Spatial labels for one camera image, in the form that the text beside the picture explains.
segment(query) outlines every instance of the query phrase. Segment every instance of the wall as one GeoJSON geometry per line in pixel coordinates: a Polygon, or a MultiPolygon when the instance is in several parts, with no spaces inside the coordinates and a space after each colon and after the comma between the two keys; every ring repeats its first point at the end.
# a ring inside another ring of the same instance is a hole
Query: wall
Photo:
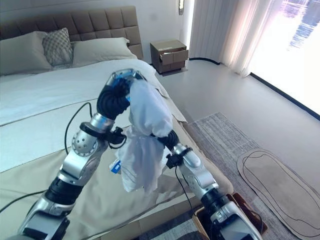
{"type": "Polygon", "coordinates": [[[190,11],[178,14],[178,0],[0,0],[0,21],[7,22],[25,17],[53,14],[77,10],[110,8],[134,5],[138,18],[144,60],[151,63],[150,45],[152,41],[166,39],[188,40],[183,27],[188,23],[190,11]]]}

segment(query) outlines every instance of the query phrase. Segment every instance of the gray floor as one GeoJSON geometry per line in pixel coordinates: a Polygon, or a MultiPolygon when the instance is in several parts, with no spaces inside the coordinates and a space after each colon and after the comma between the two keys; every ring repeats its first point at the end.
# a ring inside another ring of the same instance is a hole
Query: gray floor
{"type": "Polygon", "coordinates": [[[320,193],[320,121],[251,76],[189,61],[157,78],[188,122],[221,112],[320,193]]]}

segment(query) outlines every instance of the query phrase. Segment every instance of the bedside rug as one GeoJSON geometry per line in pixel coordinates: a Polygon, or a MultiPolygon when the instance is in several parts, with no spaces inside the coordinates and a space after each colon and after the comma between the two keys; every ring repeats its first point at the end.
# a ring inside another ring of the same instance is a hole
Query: bedside rug
{"type": "Polygon", "coordinates": [[[203,240],[188,211],[176,218],[151,229],[135,240],[203,240]]]}
{"type": "Polygon", "coordinates": [[[264,240],[294,240],[293,235],[240,176],[237,160],[247,151],[260,148],[241,129],[217,112],[185,126],[203,153],[226,175],[234,191],[261,215],[268,226],[264,240]]]}

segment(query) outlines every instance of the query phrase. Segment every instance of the white cloth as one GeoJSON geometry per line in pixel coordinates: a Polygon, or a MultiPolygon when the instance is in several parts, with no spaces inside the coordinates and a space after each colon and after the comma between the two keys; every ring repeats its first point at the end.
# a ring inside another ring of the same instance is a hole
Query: white cloth
{"type": "Polygon", "coordinates": [[[121,161],[123,187],[132,192],[144,187],[148,195],[157,189],[166,165],[164,145],[150,134],[165,137],[173,129],[172,114],[158,91],[143,80],[130,88],[130,122],[127,140],[116,156],[121,161]]]}

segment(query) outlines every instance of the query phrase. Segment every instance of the checkered pillow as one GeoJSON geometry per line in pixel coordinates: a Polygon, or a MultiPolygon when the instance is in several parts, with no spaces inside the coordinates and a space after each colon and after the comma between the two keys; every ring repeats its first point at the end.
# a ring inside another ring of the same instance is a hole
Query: checkered pillow
{"type": "Polygon", "coordinates": [[[48,32],[42,41],[44,55],[52,66],[70,64],[73,50],[70,44],[68,29],[48,32]]]}

